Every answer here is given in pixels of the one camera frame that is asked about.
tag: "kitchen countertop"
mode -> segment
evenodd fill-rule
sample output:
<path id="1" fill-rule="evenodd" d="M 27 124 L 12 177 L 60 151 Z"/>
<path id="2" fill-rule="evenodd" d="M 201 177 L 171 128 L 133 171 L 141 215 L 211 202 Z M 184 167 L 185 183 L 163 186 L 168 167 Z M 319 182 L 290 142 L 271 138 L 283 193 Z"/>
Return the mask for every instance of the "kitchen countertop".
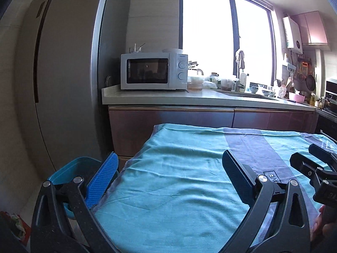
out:
<path id="1" fill-rule="evenodd" d="M 234 108 L 269 108 L 282 110 L 315 111 L 308 105 L 282 99 L 233 97 L 211 89 L 186 90 L 120 90 L 120 85 L 102 89 L 104 105 L 197 105 Z"/>

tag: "screw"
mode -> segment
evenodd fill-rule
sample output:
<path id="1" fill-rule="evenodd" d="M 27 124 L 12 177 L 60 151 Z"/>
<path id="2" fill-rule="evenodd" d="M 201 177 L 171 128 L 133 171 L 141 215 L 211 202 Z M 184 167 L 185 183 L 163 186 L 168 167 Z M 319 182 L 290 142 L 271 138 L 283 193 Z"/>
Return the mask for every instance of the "screw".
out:
<path id="1" fill-rule="evenodd" d="M 266 182 L 266 181 L 268 181 L 268 178 L 267 178 L 265 175 L 259 175 L 258 179 L 259 179 L 261 182 Z"/>
<path id="2" fill-rule="evenodd" d="M 77 176 L 77 177 L 75 177 L 72 181 L 73 181 L 74 183 L 80 183 L 80 182 L 83 181 L 83 179 L 82 179 L 82 177 Z"/>
<path id="3" fill-rule="evenodd" d="M 43 187 L 48 187 L 50 186 L 50 181 L 45 181 L 42 185 Z"/>
<path id="4" fill-rule="evenodd" d="M 296 180 L 290 180 L 290 183 L 295 187 L 298 186 L 298 182 Z"/>

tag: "white microwave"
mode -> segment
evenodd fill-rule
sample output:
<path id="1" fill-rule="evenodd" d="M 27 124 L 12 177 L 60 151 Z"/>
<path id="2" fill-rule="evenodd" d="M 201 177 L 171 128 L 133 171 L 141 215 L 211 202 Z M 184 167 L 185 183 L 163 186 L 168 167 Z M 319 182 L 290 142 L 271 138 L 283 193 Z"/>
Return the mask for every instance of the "white microwave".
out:
<path id="1" fill-rule="evenodd" d="M 187 89 L 187 69 L 185 54 L 122 54 L 121 89 Z"/>

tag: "blue towel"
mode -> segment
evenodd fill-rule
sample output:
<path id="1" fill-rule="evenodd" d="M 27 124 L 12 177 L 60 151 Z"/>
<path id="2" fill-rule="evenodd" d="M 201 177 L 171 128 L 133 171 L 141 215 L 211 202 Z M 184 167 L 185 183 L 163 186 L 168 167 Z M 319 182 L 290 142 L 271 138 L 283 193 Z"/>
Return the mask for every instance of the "blue towel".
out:
<path id="1" fill-rule="evenodd" d="M 324 136 L 297 132 L 156 126 L 95 207 L 95 217 L 122 252 L 218 252 L 249 209 L 222 166 L 222 154 L 230 149 L 257 173 L 281 182 L 297 178 L 312 224 L 320 205 L 311 200 L 309 179 L 289 168 L 294 152 L 317 161 L 308 153 L 312 142 L 334 147 Z"/>

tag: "refrigerator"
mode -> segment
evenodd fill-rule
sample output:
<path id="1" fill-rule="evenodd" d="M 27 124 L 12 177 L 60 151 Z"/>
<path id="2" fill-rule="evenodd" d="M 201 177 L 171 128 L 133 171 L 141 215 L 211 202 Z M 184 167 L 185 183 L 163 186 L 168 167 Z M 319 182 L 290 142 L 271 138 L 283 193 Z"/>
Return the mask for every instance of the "refrigerator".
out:
<path id="1" fill-rule="evenodd" d="M 101 89 L 120 84 L 130 0 L 33 0 L 19 35 L 16 110 L 46 179 L 82 156 L 113 151 Z"/>

